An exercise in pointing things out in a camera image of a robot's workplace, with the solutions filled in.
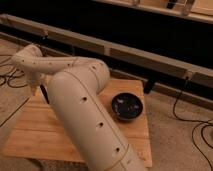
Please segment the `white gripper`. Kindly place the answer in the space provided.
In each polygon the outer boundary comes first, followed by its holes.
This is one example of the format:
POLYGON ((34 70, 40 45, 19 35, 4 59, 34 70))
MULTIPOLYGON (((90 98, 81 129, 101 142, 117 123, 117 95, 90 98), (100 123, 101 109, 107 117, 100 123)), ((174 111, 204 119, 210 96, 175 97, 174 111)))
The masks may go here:
POLYGON ((42 73, 28 72, 26 74, 26 79, 33 96, 36 95, 37 87, 45 83, 45 75, 42 73))

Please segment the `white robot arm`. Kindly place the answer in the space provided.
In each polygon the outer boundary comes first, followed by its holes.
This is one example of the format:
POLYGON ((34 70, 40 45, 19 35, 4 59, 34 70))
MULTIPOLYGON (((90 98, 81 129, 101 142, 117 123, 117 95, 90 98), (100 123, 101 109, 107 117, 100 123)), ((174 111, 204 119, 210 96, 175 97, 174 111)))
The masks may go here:
POLYGON ((51 108, 90 171, 147 171, 97 95, 110 78, 108 66, 89 57, 45 57, 36 45, 12 56, 35 88, 46 75, 51 108))

